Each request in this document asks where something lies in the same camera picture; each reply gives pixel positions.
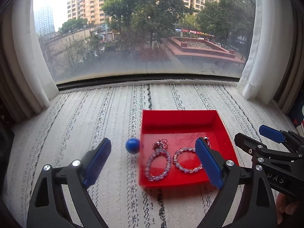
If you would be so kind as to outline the person's right hand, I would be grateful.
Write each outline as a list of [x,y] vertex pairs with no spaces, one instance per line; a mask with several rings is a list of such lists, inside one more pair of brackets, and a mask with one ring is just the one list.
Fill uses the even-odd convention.
[[300,202],[287,202],[287,196],[279,193],[276,201],[276,213],[277,213],[277,222],[280,224],[283,220],[283,213],[288,215],[293,215],[293,213],[298,208]]

